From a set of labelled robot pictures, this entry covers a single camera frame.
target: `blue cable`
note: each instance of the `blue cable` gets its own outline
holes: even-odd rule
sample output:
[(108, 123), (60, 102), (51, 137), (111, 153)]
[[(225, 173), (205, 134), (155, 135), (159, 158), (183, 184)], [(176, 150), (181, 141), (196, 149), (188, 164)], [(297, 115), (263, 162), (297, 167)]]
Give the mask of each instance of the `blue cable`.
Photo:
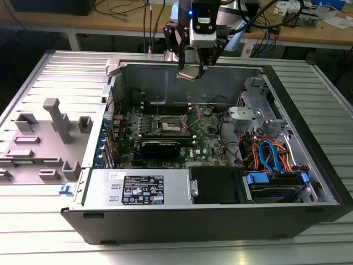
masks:
[(263, 58), (265, 53), (267, 53), (267, 49), (269, 47), (269, 42), (270, 42), (270, 32), (268, 29), (266, 29), (266, 36), (267, 36), (267, 41), (266, 41), (266, 46), (265, 46), (265, 50), (262, 52), (260, 58)]
[(272, 174), (274, 171), (273, 169), (266, 163), (265, 159), (264, 159), (264, 146), (268, 144), (272, 150), (272, 153), (274, 155), (274, 162), (275, 162), (275, 166), (276, 166), (276, 170), (278, 172), (282, 172), (282, 165), (281, 163), (278, 161), (278, 156), (277, 156), (277, 150), (276, 147), (272, 144), (272, 142), (268, 142), (268, 141), (263, 141), (260, 146), (259, 146), (259, 157), (260, 157), (260, 161), (261, 163), (270, 171), (270, 173)]

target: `warning label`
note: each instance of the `warning label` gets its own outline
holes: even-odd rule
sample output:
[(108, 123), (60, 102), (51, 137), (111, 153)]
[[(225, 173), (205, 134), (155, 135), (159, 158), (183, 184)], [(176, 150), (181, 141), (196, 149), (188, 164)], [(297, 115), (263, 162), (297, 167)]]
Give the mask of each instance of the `warning label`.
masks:
[(125, 176), (122, 203), (163, 204), (163, 176)]

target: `metal workbench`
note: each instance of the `metal workbench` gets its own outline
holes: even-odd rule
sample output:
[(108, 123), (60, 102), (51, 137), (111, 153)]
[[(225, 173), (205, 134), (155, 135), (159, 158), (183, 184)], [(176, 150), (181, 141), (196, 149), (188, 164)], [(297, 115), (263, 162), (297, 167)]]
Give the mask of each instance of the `metal workbench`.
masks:
[[(99, 95), (108, 81), (111, 58), (143, 60), (149, 55), (101, 52), (46, 54), (0, 117), (0, 152), (17, 127), (20, 112), (47, 115), (40, 108), (47, 96), (62, 103), (70, 120), (94, 119)], [(162, 55), (153, 55), (163, 60)], [(255, 64), (259, 59), (220, 58), (219, 63)], [(353, 109), (321, 71), (305, 61), (262, 60), (272, 65), (295, 105), (353, 194)], [(56, 264), (351, 264), (353, 213), (334, 223), (311, 227), (294, 239), (191, 242), (149, 245), (86, 244), (59, 214), (72, 197), (60, 196), (61, 185), (0, 186), (0, 263)]]

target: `green circuit board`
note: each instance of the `green circuit board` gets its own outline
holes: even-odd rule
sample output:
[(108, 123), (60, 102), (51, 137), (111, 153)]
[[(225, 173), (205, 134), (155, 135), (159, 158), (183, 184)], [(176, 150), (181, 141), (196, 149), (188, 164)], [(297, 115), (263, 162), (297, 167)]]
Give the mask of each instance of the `green circuit board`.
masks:
[[(134, 109), (123, 113), (124, 123), (120, 125), (119, 132), (115, 134), (118, 146), (118, 160), (116, 168), (187, 168), (194, 165), (225, 166), (227, 158), (217, 135), (217, 114), (205, 116), (205, 107), (199, 107), (190, 112), (186, 119), (180, 115), (146, 115)], [(177, 137), (172, 131), (164, 131), (165, 135), (173, 138), (161, 139), (157, 135), (158, 122), (163, 124), (173, 123), (173, 126), (182, 126), (179, 120), (186, 120), (185, 126), (190, 127), (186, 134), (188, 137)], [(141, 140), (141, 134), (148, 135), (149, 139)], [(176, 158), (141, 158), (140, 145), (144, 141), (175, 141), (181, 143), (180, 155)]]

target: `motherboard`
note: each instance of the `motherboard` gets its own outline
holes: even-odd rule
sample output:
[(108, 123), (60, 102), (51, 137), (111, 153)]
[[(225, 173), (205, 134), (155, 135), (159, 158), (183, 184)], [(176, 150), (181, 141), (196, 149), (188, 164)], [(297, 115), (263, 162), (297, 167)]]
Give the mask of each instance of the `motherboard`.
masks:
[(114, 116), (116, 168), (227, 165), (217, 113), (198, 105), (157, 112), (133, 107)]

